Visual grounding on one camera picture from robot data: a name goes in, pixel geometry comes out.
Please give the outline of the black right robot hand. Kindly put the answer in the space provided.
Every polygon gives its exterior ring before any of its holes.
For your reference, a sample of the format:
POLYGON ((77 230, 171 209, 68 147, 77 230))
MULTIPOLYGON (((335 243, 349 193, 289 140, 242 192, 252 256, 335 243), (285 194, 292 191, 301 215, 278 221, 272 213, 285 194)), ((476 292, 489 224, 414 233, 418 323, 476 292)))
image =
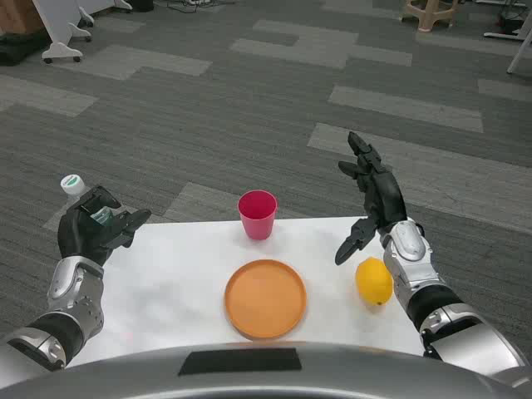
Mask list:
POLYGON ((364 249, 379 229, 407 219, 401 189, 392 171, 382 163, 377 150, 351 131, 347 142, 356 156, 355 163, 340 161, 340 171, 357 182, 365 195, 363 208, 367 216, 352 227, 335 255, 335 264, 345 263, 355 252, 364 249))

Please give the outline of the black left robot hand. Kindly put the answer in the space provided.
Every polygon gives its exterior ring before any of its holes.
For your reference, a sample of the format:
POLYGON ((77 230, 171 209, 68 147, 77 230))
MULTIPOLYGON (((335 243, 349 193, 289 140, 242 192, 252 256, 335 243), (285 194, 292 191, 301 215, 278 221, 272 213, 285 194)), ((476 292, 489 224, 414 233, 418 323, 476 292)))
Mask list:
POLYGON ((92 215, 104 207, 119 209, 121 203, 106 188, 98 185, 67 209, 57 231, 57 242, 64 259, 82 256, 102 266, 115 249, 129 248, 136 230, 151 217, 148 209, 133 213, 124 210, 103 225, 92 215))

